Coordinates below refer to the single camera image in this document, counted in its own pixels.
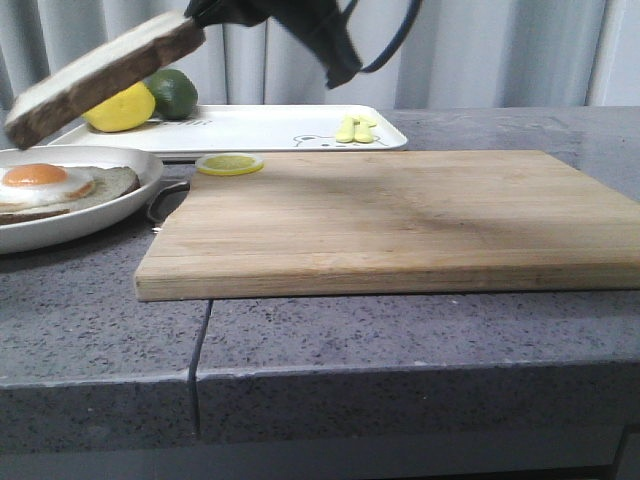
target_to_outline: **egg yolk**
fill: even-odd
[[[59,183],[66,178],[67,172],[63,168],[47,163],[32,163],[12,168],[5,174],[2,183],[8,187],[26,187]]]

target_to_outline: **egg white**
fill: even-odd
[[[76,192],[87,184],[93,188],[93,177],[84,169],[64,168],[67,178],[62,182],[43,185],[13,187],[4,185],[2,179],[12,167],[0,167],[0,212],[15,212],[26,208],[42,207],[77,198]]]

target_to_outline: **white curtain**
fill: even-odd
[[[187,3],[1,0],[2,107],[97,45]],[[349,28],[365,63],[391,39],[407,5],[360,1]],[[311,53],[272,20],[207,27],[206,43],[175,67],[194,81],[201,104],[584,105],[606,6],[605,0],[425,0],[409,38],[383,69],[334,90],[325,88]]]

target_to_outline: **fried egg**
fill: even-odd
[[[63,203],[89,195],[95,187],[81,168],[47,163],[0,167],[0,212]]]

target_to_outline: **wooden cutting board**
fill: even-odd
[[[640,204],[543,152],[262,156],[194,175],[139,299],[640,287]]]

